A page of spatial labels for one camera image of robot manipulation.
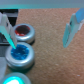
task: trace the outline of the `reddish brown background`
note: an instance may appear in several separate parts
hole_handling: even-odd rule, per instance
[[[36,31],[35,65],[25,73],[32,84],[84,84],[84,25],[67,48],[62,38],[66,23],[77,9],[23,9],[17,24]],[[6,74],[12,71],[7,67]]]

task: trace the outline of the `silver container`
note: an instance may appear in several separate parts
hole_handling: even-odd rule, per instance
[[[35,30],[29,24],[15,25],[14,31],[15,31],[15,35],[16,35],[17,40],[20,42],[24,41],[27,43],[31,43],[35,40]]]
[[[16,49],[13,49],[11,46],[8,47],[5,58],[8,66],[12,69],[24,70],[34,64],[35,53],[29,44],[18,42]]]
[[[27,76],[22,73],[14,72],[6,75],[1,81],[0,84],[31,84],[31,81]]]

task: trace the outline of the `brown surface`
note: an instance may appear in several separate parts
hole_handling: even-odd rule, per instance
[[[84,84],[84,25],[67,48],[62,37],[66,23],[78,9],[25,9],[17,24],[35,28],[35,65],[26,73],[32,84]],[[7,67],[6,74],[12,71]]]

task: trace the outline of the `red liquid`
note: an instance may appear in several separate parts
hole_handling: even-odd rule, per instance
[[[19,36],[25,36],[30,31],[30,28],[26,25],[18,26],[15,30],[15,33]]]

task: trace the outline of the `metal can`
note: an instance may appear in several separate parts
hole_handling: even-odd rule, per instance
[[[5,58],[9,67],[15,70],[24,70],[34,64],[35,53],[29,44],[18,42],[16,49],[8,47]]]
[[[35,40],[35,30],[29,24],[18,24],[14,26],[15,36],[20,42],[31,43]]]
[[[6,75],[0,81],[0,84],[31,84],[31,81],[26,75],[14,72]]]

